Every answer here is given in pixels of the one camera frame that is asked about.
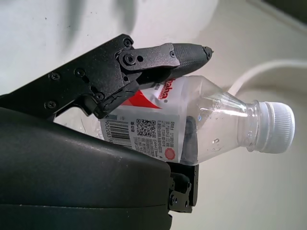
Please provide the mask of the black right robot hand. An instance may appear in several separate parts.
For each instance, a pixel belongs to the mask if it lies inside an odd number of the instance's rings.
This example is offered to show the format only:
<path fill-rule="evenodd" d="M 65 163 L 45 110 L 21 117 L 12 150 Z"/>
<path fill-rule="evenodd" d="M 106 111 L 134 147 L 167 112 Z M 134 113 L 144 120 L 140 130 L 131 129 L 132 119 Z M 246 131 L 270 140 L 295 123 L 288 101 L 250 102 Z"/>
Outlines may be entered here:
<path fill-rule="evenodd" d="M 168 230 L 191 213 L 198 166 L 167 163 L 54 119 L 72 107 L 104 118 L 141 87 L 203 67 L 207 46 L 135 49 L 121 34 L 0 97 L 3 230 Z"/>

